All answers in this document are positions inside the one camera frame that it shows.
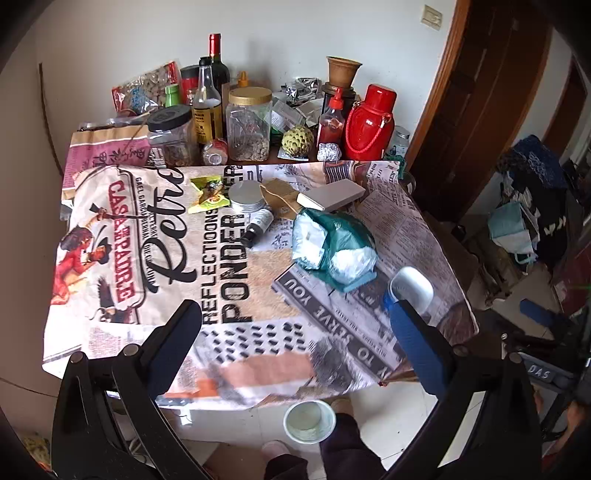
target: black jar lid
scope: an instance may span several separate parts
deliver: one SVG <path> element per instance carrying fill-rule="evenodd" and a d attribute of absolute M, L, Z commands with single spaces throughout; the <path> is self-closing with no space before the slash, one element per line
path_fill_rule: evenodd
<path fill-rule="evenodd" d="M 189 65 L 181 69 L 182 79 L 192 79 L 199 77 L 199 65 Z"/>
<path fill-rule="evenodd" d="M 192 118 L 191 107 L 188 105 L 173 105 L 148 117 L 148 130 L 151 132 L 162 132 L 184 125 Z"/>

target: wooden door frame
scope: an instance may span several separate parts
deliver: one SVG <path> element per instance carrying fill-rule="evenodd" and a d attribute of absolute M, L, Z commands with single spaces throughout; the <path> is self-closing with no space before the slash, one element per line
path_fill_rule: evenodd
<path fill-rule="evenodd" d="M 450 75 L 454 67 L 456 66 L 456 60 L 460 53 L 460 49 L 462 47 L 462 40 L 464 36 L 464 31 L 466 29 L 466 22 L 468 19 L 468 13 L 470 11 L 470 5 L 472 4 L 472 0 L 457 0 L 456 8 L 453 13 L 452 19 L 452 26 L 450 27 L 449 35 L 447 36 L 447 43 L 445 49 L 443 50 L 443 56 L 441 58 L 441 63 L 439 64 L 439 69 L 437 70 L 437 74 L 435 76 L 435 81 L 433 82 L 433 87 L 431 88 L 431 92 L 429 94 L 429 98 L 427 99 L 427 103 L 425 104 L 425 108 L 423 109 L 423 113 L 421 114 L 421 118 L 418 122 L 417 128 L 414 131 L 413 139 L 408 147 L 408 151 L 405 155 L 405 159 L 407 161 L 407 170 L 410 171 L 411 167 L 415 159 L 418 156 L 421 147 L 423 146 L 423 142 L 429 129 L 431 128 L 431 123 L 433 122 L 433 118 L 437 112 L 437 108 L 443 99 L 443 94 L 445 93 L 445 89 L 447 86 L 447 82 L 449 80 Z M 538 71 L 538 75 L 534 80 L 532 85 L 532 89 L 530 90 L 530 94 L 528 95 L 527 101 L 524 106 L 524 110 L 517 121 L 513 133 L 505 146 L 505 150 L 509 148 L 513 142 L 515 141 L 515 136 L 519 132 L 527 113 L 530 111 L 531 104 L 534 101 L 535 94 L 538 91 L 538 87 L 540 85 L 540 80 L 542 78 L 542 74 L 544 73 L 546 61 L 548 59 L 548 52 L 550 51 L 550 42 L 552 38 L 552 24 L 548 22 L 548 36 L 546 37 L 546 45 L 544 46 L 544 57 L 542 62 L 540 63 L 540 69 Z"/>
<path fill-rule="evenodd" d="M 513 127 L 513 130 L 511 131 L 511 134 L 509 135 L 507 142 L 505 143 L 505 145 L 503 147 L 503 150 L 502 150 L 503 152 L 506 152 L 507 150 L 509 150 L 513 146 L 513 144 L 515 143 L 515 137 L 517 137 L 519 130 L 521 130 L 521 126 L 523 125 L 523 122 L 525 121 L 525 117 L 527 117 L 527 114 L 530 112 L 531 105 L 534 103 L 535 95 L 536 95 L 536 93 L 538 93 L 538 88 L 540 87 L 542 75 L 544 74 L 544 71 L 546 70 L 546 63 L 548 62 L 548 53 L 550 52 L 550 43 L 552 42 L 553 28 L 554 28 L 553 25 L 550 22 L 548 22 L 548 27 L 547 27 L 547 32 L 546 32 L 546 43 L 544 45 L 544 51 L 542 53 L 542 58 L 540 60 L 540 65 L 538 67 L 538 72 L 535 74 L 534 83 L 532 83 L 532 85 L 531 85 L 530 92 L 527 96 L 527 99 L 525 100 L 523 109 L 521 110 L 521 115 L 517 119 L 517 121 Z M 484 190 L 484 187 L 486 187 L 486 185 L 490 182 L 495 170 L 496 170 L 496 166 L 492 166 L 489 174 L 482 180 L 479 187 L 476 189 L 476 193 L 472 196 L 470 201 L 467 202 L 466 207 L 461 211 L 460 217 L 463 217 L 466 214 L 466 212 L 470 209 L 472 204 L 476 201 L 476 199 L 482 193 L 482 190 Z"/>
<path fill-rule="evenodd" d="M 585 90 L 585 102 L 589 98 L 590 92 L 589 92 L 589 89 L 587 88 L 587 84 L 585 83 L 585 80 L 584 80 L 584 77 L 586 75 L 583 72 L 583 70 L 580 68 L 579 63 L 577 62 L 577 59 L 575 58 L 575 56 L 573 54 L 571 54 L 569 74 L 566 76 L 566 82 L 564 83 L 564 86 L 562 87 L 562 93 L 560 94 L 560 99 L 558 100 L 558 105 L 556 105 L 556 110 L 554 111 L 554 114 L 552 115 L 552 120 L 550 120 L 550 123 L 548 124 L 548 127 L 546 128 L 546 131 L 544 132 L 544 138 L 542 139 L 543 144 L 545 144 L 546 138 L 548 137 L 548 132 L 550 132 L 550 129 L 552 129 L 554 122 L 556 122 L 556 117 L 558 116 L 558 112 L 560 111 L 560 108 L 562 107 L 562 102 L 564 101 L 564 96 L 566 95 L 566 90 L 569 88 L 570 76 L 573 74 L 574 71 L 577 72 L 577 74 L 579 75 L 579 77 L 581 78 L 581 81 L 583 83 L 583 89 Z M 562 154 L 560 155 L 559 158 L 562 158 L 562 156 L 564 155 L 564 152 L 567 150 L 567 147 L 570 144 L 570 141 L 573 139 L 574 132 L 577 129 L 579 122 L 581 121 L 583 109 L 584 109 L 584 104 L 583 104 L 583 107 L 581 110 L 581 115 L 579 115 L 579 119 L 577 120 L 577 123 L 574 126 L 574 129 L 573 129 L 573 132 L 571 133 L 569 141 L 566 144 L 566 147 L 564 148 L 564 151 L 562 152 Z"/>
<path fill-rule="evenodd" d="M 468 19 L 468 12 L 470 11 L 470 4 L 472 0 L 457 0 L 456 8 L 453 13 L 452 26 L 449 29 L 447 36 L 447 43 L 443 50 L 441 63 L 435 75 L 435 81 L 431 88 L 431 93 L 423 109 L 423 114 L 418 122 L 417 128 L 414 131 L 413 139 L 408 147 L 408 151 L 404 158 L 407 161 L 407 170 L 413 166 L 418 152 L 421 150 L 423 141 L 431 128 L 431 123 L 439 107 L 439 103 L 443 98 L 443 93 L 447 86 L 447 81 L 452 74 L 453 68 L 456 65 L 457 56 L 460 53 L 462 40 L 464 37 L 464 30 L 466 29 L 466 21 Z"/>

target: eagle illustration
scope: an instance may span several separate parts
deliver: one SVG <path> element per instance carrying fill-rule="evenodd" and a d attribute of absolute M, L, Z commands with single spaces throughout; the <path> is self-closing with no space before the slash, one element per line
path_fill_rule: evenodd
<path fill-rule="evenodd" d="M 104 277 L 99 278 L 99 301 L 100 308 L 97 310 L 101 312 L 101 322 L 111 323 L 136 323 L 132 318 L 134 312 L 133 307 L 127 307 L 125 310 L 119 310 L 115 307 L 113 296 L 111 295 L 111 286 L 107 283 Z"/>

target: door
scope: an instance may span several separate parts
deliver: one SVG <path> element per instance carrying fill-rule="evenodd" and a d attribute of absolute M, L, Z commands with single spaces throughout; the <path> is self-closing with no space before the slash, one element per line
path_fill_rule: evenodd
<path fill-rule="evenodd" d="M 458 220 L 523 120 L 549 39 L 527 0 L 474 0 L 462 47 L 411 172 L 423 210 Z"/>
<path fill-rule="evenodd" d="M 554 152 L 558 158 L 562 156 L 564 149 L 573 136 L 574 129 L 579 123 L 586 98 L 587 90 L 585 89 L 579 68 L 574 60 L 572 60 L 562 98 L 558 103 L 554 118 L 543 140 L 544 145 Z"/>

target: plastic jar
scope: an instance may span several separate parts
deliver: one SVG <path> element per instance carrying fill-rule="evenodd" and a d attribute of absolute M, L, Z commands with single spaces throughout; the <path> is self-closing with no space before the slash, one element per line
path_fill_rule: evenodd
<path fill-rule="evenodd" d="M 148 141 L 158 148 L 167 167 L 197 164 L 199 148 L 195 137 L 193 113 L 188 105 L 174 105 L 148 117 Z"/>
<path fill-rule="evenodd" d="M 394 127 L 394 135 L 390 141 L 389 155 L 395 157 L 395 160 L 402 160 L 406 156 L 410 142 L 410 132 L 399 125 Z"/>
<path fill-rule="evenodd" d="M 241 87 L 228 96 L 228 151 L 236 161 L 265 161 L 269 157 L 272 93 L 263 87 Z"/>

